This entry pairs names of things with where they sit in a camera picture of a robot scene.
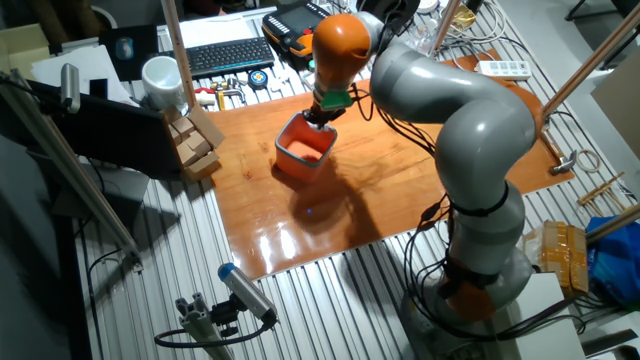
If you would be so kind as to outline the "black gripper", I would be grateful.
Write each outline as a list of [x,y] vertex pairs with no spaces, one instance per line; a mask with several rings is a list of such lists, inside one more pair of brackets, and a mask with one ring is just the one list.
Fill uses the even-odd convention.
[[345,113],[344,108],[337,110],[324,110],[318,104],[313,104],[309,109],[303,111],[303,117],[309,127],[319,130],[327,130],[330,128],[330,122],[339,118]]

